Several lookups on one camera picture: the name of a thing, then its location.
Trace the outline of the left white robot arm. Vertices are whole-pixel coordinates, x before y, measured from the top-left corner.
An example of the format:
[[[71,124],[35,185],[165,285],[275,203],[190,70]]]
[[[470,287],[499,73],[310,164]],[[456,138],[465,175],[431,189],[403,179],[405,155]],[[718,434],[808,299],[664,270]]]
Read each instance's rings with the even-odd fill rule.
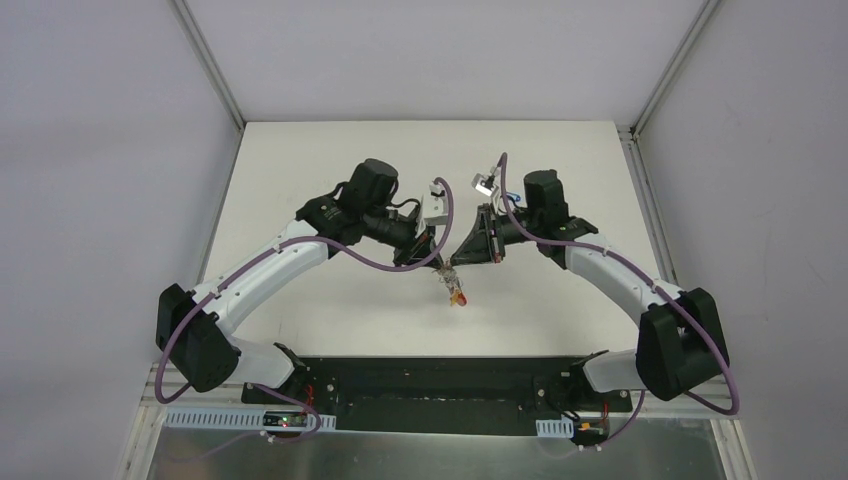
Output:
[[[265,386],[281,404],[297,402],[305,378],[293,351],[280,343],[241,339],[236,332],[284,286],[339,253],[389,273],[436,267],[454,220],[451,187],[436,178],[403,215],[393,201],[398,186],[393,166],[366,159],[349,180],[308,200],[247,259],[194,287],[167,287],[158,300],[157,399],[171,403],[178,397],[161,390],[164,368],[172,365],[185,378],[185,390],[208,392],[234,380]]]

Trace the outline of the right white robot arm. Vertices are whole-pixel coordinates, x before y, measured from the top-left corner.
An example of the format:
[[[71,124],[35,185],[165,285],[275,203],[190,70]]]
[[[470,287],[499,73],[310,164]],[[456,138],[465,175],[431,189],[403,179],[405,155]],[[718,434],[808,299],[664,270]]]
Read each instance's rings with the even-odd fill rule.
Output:
[[[531,241],[542,256],[603,293],[638,328],[634,349],[579,361],[567,384],[573,405],[593,409],[614,390],[646,390],[668,401],[729,369],[717,305],[708,292],[654,279],[611,249],[594,225],[571,214],[556,171],[525,175],[523,206],[501,192],[502,184],[499,167],[474,177],[473,188],[489,200],[479,205],[451,265],[499,263],[507,246]]]

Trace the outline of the grey red keyring holder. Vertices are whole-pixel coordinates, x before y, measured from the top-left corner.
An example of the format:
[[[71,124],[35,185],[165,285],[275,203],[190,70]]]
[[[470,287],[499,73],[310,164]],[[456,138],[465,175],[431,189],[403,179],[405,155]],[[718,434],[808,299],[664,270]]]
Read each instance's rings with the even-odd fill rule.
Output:
[[[467,305],[467,297],[462,290],[462,282],[456,269],[449,263],[445,263],[436,270],[439,281],[445,286],[449,294],[451,306],[464,307]]]

